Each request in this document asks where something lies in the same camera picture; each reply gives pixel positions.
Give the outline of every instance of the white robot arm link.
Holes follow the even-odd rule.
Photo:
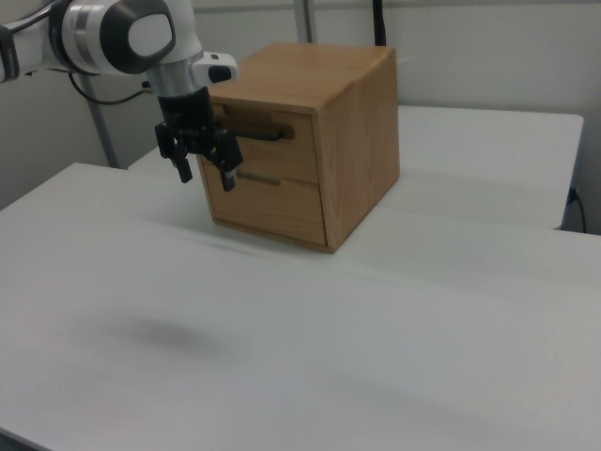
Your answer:
[[[186,182],[186,155],[205,155],[226,191],[234,187],[242,157],[234,134],[214,125],[208,86],[237,78],[238,65],[203,50],[190,0],[48,0],[0,25],[0,83],[40,69],[146,73],[165,119],[156,127],[162,156]]]

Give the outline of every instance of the drawer handle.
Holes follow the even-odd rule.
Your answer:
[[[232,130],[232,129],[228,129],[230,132],[232,132],[235,136],[237,136],[238,138],[248,138],[248,139],[254,139],[255,141],[279,141],[281,139],[284,139],[284,131],[280,130],[278,132],[274,132],[274,133],[259,133],[259,132],[243,132],[242,130]]]
[[[279,141],[286,137],[286,130],[280,128],[277,132],[253,132],[252,130],[236,129],[234,124],[222,123],[218,120],[215,126],[227,129],[238,138],[254,139],[255,141]],[[289,135],[294,135],[294,132],[290,130]]]

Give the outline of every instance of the wooden drawer cabinet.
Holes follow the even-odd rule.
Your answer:
[[[273,44],[211,98],[244,157],[230,193],[198,160],[217,224],[335,252],[399,177],[393,49]]]

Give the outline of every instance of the white table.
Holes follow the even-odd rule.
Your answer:
[[[562,225],[582,117],[399,107],[402,175],[382,205],[494,223]],[[177,177],[157,149],[130,167]],[[193,164],[194,177],[200,180]]]
[[[334,256],[74,165],[0,212],[0,426],[53,451],[594,450],[601,241],[376,207]]]

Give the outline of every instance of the drawer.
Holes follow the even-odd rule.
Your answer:
[[[238,177],[236,188],[226,193],[218,169],[208,164],[203,169],[216,221],[326,244],[319,185],[290,179]]]
[[[264,138],[239,136],[244,157],[244,163],[239,167],[241,175],[319,183],[311,117],[223,104],[213,104],[213,110],[220,126],[239,134]],[[276,136],[281,138],[265,140]]]

